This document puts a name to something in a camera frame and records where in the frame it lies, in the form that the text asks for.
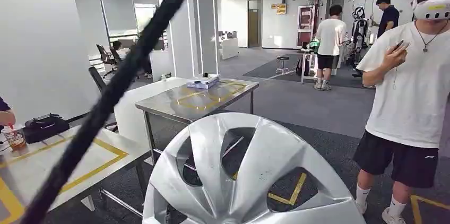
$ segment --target black shorts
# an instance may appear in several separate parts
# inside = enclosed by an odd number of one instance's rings
[[[333,68],[334,56],[317,54],[319,69]]]
[[[365,132],[353,160],[372,175],[381,175],[394,159],[391,178],[414,188],[433,187],[438,149],[412,147]]]

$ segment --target black t-shirt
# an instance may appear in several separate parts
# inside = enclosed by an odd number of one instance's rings
[[[5,103],[2,97],[0,97],[0,111],[9,111],[9,110],[11,110],[10,106],[7,103]]]
[[[393,21],[394,26],[392,28],[397,27],[399,25],[399,17],[400,13],[393,5],[386,8],[381,18],[380,27],[378,28],[378,37],[384,34],[388,22]]]

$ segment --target necklace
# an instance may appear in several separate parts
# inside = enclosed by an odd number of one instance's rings
[[[420,33],[419,29],[417,28],[417,22],[414,22],[414,26],[416,26],[417,32],[420,35],[420,38],[422,38],[423,44],[425,45],[425,48],[423,48],[423,52],[426,53],[428,52],[428,45],[445,29],[445,27],[447,27],[448,25],[448,21],[447,23],[445,23],[445,25],[439,30],[439,32],[429,41],[429,42],[425,42],[422,34]]]

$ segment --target stool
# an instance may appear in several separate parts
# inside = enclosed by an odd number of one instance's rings
[[[276,72],[277,73],[283,73],[283,74],[286,73],[286,72],[289,72],[289,68],[284,67],[284,61],[288,61],[289,57],[277,57],[276,59],[278,60],[278,62],[281,61],[281,67],[277,68]]]

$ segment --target sign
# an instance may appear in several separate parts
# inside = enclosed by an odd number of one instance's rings
[[[286,14],[286,4],[273,4],[272,9],[276,9],[276,14]]]

